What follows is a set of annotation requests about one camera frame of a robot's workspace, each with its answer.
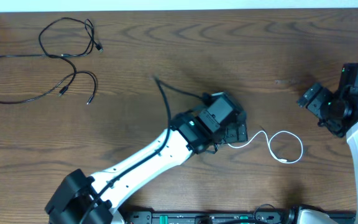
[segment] wood grain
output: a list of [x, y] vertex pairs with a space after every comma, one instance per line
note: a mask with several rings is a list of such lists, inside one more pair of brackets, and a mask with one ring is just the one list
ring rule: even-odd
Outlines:
[[[64, 97], [52, 93], [22, 105], [0, 105], [0, 223], [45, 223], [44, 206], [71, 171], [86, 174], [127, 158], [165, 128], [153, 74], [197, 94], [231, 92], [248, 113], [248, 132], [285, 129], [305, 145], [294, 165], [272, 159], [263, 136], [249, 147], [222, 147], [193, 156], [136, 192], [126, 206], [155, 210], [356, 209], [356, 188], [345, 139], [318, 128], [296, 100], [314, 82], [337, 88], [341, 66], [358, 62], [358, 9], [0, 14], [0, 55], [41, 53], [37, 37], [59, 17], [90, 18], [104, 52], [74, 58], [98, 76], [91, 105], [87, 76]], [[43, 37], [51, 53], [79, 53], [88, 38], [62, 22]], [[0, 99], [18, 100], [51, 88], [71, 68], [48, 58], [0, 61]], [[173, 114], [199, 102], [167, 90]], [[289, 136], [273, 143], [296, 158]]]

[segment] wooden tabletop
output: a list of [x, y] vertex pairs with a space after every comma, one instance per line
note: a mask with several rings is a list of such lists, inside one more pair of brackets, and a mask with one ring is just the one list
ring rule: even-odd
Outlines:
[[[44, 207], [71, 171], [86, 175], [116, 164], [166, 128], [162, 97], [150, 77], [196, 94], [226, 90], [247, 111], [249, 137], [264, 128], [301, 137], [305, 155], [275, 161], [265, 137], [243, 149], [195, 155], [142, 187], [126, 203], [154, 210], [356, 209], [351, 153], [345, 139], [317, 127], [296, 101], [314, 82], [334, 91], [341, 67], [358, 62], [358, 9], [0, 14], [0, 55], [41, 54], [39, 32], [59, 17], [91, 19], [104, 52], [72, 62], [78, 75], [30, 103], [0, 105], [0, 223], [46, 223]], [[61, 22], [46, 31], [51, 54], [84, 51], [83, 26]], [[0, 60], [0, 99], [19, 100], [53, 87], [70, 66], [50, 58]], [[166, 90], [172, 113], [200, 102]], [[278, 136], [273, 150], [296, 159], [300, 145]]]

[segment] brown wooden surface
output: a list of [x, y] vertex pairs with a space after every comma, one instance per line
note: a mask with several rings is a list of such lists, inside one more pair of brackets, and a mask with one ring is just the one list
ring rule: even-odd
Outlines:
[[[285, 129], [302, 138], [303, 160], [272, 159], [263, 136], [244, 149], [193, 156], [136, 192], [127, 205], [155, 210], [253, 210], [262, 203], [308, 203], [355, 210], [356, 188], [345, 139], [316, 126], [296, 100], [314, 82], [337, 88], [344, 62], [358, 62], [358, 9], [0, 14], [0, 55], [41, 53], [37, 37], [53, 20], [90, 18], [104, 52], [74, 58], [98, 76], [22, 105], [0, 105], [0, 223], [46, 223], [44, 206], [64, 176], [87, 175], [127, 158], [166, 126], [162, 97], [149, 78], [197, 94], [230, 91], [248, 113], [252, 137]], [[80, 53], [88, 38], [62, 22], [44, 37], [51, 53]], [[47, 58], [0, 61], [0, 99], [41, 94], [70, 73]], [[167, 90], [173, 114], [198, 102]], [[299, 144], [280, 136], [280, 156]]]

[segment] white cable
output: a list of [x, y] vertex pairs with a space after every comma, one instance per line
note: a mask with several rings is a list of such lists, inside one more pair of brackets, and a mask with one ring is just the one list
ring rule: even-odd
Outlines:
[[[246, 146], [248, 146], [249, 143], [252, 142], [252, 140], [254, 140], [254, 138], [255, 138], [259, 133], [264, 133], [264, 134], [265, 134], [268, 150], [270, 151], [270, 153], [271, 153], [271, 155], [273, 156], [273, 158], [274, 158], [275, 160], [277, 160], [278, 162], [282, 162], [282, 163], [284, 163], [284, 164], [294, 164], [294, 163], [298, 162], [298, 161], [302, 158], [302, 156], [303, 156], [303, 144], [302, 144], [302, 140], [301, 140], [296, 134], [293, 134], [293, 133], [291, 133], [291, 132], [289, 132], [289, 131], [279, 131], [279, 132], [275, 133], [275, 134], [270, 138], [270, 140], [269, 140], [269, 137], [267, 137], [267, 134], [266, 134], [265, 131], [259, 131], [258, 133], [256, 133], [256, 134], [254, 135], [254, 137], [252, 137], [251, 140], [249, 140], [249, 142], [245, 143], [245, 144], [242, 145], [242, 146], [232, 146], [231, 144], [228, 144], [228, 145], [229, 145], [230, 147], [234, 148], [234, 149], [239, 149], [239, 148], [242, 148], [242, 147], [246, 147]], [[299, 158], [298, 158], [297, 160], [295, 160], [295, 161], [290, 161], [290, 162], [289, 162], [287, 159], [279, 159], [279, 158], [277, 158], [277, 156], [276, 156], [276, 155], [274, 154], [274, 152], [272, 151], [272, 148], [270, 147], [270, 143], [272, 142], [273, 138], [274, 138], [276, 135], [280, 134], [280, 133], [291, 134], [292, 136], [296, 137], [297, 140], [299, 141], [299, 143], [301, 144], [301, 155], [299, 156]]]

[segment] coiled black cable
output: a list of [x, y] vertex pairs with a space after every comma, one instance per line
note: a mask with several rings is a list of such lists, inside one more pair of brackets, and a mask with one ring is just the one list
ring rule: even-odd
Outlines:
[[[88, 46], [86, 47], [85, 51], [80, 53], [80, 54], [75, 54], [75, 55], [71, 55], [71, 54], [61, 54], [61, 55], [53, 55], [53, 54], [50, 54], [46, 51], [44, 45], [42, 44], [42, 41], [41, 41], [41, 36], [42, 34], [52, 25], [54, 25], [55, 23], [59, 22], [59, 21], [62, 21], [62, 20], [71, 20], [71, 21], [75, 21], [75, 22], [80, 22], [82, 24], [84, 24], [84, 27], [85, 27], [85, 31], [88, 33], [89, 37], [90, 37], [90, 40], [89, 40], [89, 43], [88, 43]], [[68, 60], [67, 58], [70, 58], [70, 57], [83, 57], [83, 56], [87, 56], [88, 54], [90, 54], [93, 50], [93, 47], [96, 47], [97, 50], [99, 50], [100, 52], [103, 51], [103, 48], [101, 46], [101, 44], [97, 43], [94, 39], [94, 26], [92, 24], [92, 22], [89, 20], [89, 19], [86, 19], [84, 22], [83, 21], [80, 21], [78, 19], [73, 19], [73, 18], [70, 18], [70, 17], [62, 17], [62, 18], [59, 18], [55, 21], [53, 21], [52, 23], [50, 23], [47, 27], [45, 27], [41, 33], [39, 34], [38, 36], [38, 41], [39, 41], [39, 44], [40, 44], [40, 47], [42, 49], [42, 51], [44, 52], [44, 54], [29, 54], [29, 55], [0, 55], [0, 59], [1, 58], [13, 58], [13, 57], [48, 57], [48, 58], [59, 58], [59, 59], [62, 59], [64, 61], [66, 61], [67, 63], [69, 63], [72, 67], [73, 67], [73, 73], [67, 75], [65, 78], [63, 78], [60, 82], [58, 82], [53, 88], [51, 88], [50, 90], [46, 91], [45, 93], [39, 95], [39, 96], [36, 96], [36, 97], [33, 97], [33, 98], [29, 98], [29, 99], [26, 99], [26, 100], [20, 100], [20, 101], [3, 101], [3, 100], [0, 100], [0, 104], [19, 104], [19, 103], [26, 103], [26, 102], [30, 102], [30, 101], [34, 101], [34, 100], [38, 100], [39, 98], [43, 97], [43, 96], [46, 96], [47, 94], [51, 93], [52, 91], [54, 91], [54, 89], [56, 89], [57, 87], [59, 87], [67, 78], [70, 78], [71, 77], [71, 80], [69, 81], [69, 83], [67, 85], [65, 85], [60, 91], [60, 96], [62, 96], [67, 90], [68, 90], [68, 87], [73, 83], [75, 77], [76, 77], [76, 74], [79, 74], [79, 73], [85, 73], [85, 74], [88, 74], [89, 76], [91, 76], [91, 78], [93, 79], [93, 83], [94, 83], [94, 87], [93, 87], [93, 93], [92, 95], [90, 96], [89, 100], [87, 101], [86, 104], [90, 104], [96, 94], [96, 89], [98, 87], [98, 82], [97, 82], [97, 79], [96, 79], [96, 75], [91, 73], [91, 72], [88, 72], [88, 71], [77, 71], [75, 65], [73, 62], [71, 62], [70, 60]]]

